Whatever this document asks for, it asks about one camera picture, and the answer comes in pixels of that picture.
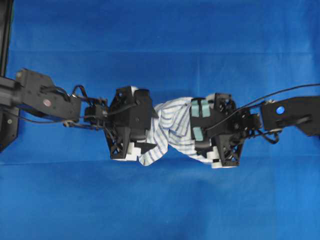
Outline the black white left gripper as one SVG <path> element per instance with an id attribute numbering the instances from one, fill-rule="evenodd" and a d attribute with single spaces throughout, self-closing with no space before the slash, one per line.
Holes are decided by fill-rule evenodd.
<path id="1" fill-rule="evenodd" d="M 136 161 L 138 156 L 152 150 L 157 145 L 148 142 L 136 142 L 132 139 L 133 108 L 138 107 L 145 119 L 158 119 L 153 107 L 150 91 L 135 86 L 121 87 L 116 90 L 109 106 L 106 124 L 106 141 L 110 158 L 116 161 Z"/>

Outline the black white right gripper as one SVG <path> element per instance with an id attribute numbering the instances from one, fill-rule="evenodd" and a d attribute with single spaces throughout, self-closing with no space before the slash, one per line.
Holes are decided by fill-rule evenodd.
<path id="1" fill-rule="evenodd" d="M 193 98 L 191 117 L 213 119 L 205 128 L 192 128 L 195 151 L 198 156 L 212 160 L 212 168 L 235 168 L 240 164 L 244 140 L 243 127 L 237 117 L 236 103 L 227 93 L 216 93 L 214 99 Z"/>

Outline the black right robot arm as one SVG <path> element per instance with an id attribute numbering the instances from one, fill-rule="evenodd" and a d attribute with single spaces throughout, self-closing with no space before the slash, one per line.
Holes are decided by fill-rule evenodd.
<path id="1" fill-rule="evenodd" d="M 320 134 L 319 96 L 262 101 L 251 107 L 236 107 L 230 94 L 215 93 L 191 100 L 190 131 L 197 156 L 212 168 L 232 168 L 240 164 L 245 140 L 263 137 L 270 144 L 279 141 L 286 127 L 296 127 L 305 135 Z"/>

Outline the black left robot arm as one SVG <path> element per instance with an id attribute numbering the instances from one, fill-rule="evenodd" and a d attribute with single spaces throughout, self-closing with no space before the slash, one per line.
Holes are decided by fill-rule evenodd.
<path id="1" fill-rule="evenodd" d="M 83 85 L 67 93 L 49 76 L 29 69 L 19 71 L 15 79 L 1 77 L 2 151 L 18 137 L 20 110 L 42 118 L 42 124 L 103 131 L 113 160 L 135 161 L 157 146 L 147 142 L 152 120 L 159 117 L 147 89 L 118 88 L 108 104 L 107 99 L 88 97 Z"/>

